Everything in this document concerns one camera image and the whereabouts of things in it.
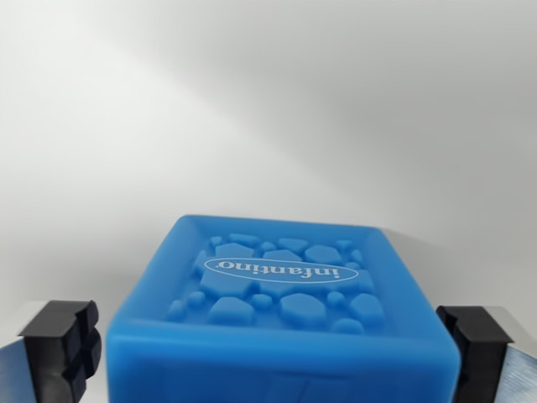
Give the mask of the black-padded silver gripper right finger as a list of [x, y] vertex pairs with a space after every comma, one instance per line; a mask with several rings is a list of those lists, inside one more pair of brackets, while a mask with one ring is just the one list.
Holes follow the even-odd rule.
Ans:
[[461, 354], [455, 402], [535, 402], [536, 339], [501, 306], [438, 306]]

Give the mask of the black-padded silver gripper left finger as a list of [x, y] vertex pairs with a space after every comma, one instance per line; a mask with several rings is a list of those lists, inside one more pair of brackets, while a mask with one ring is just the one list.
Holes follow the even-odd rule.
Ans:
[[30, 301], [1, 319], [1, 401], [78, 402], [98, 368], [94, 301]]

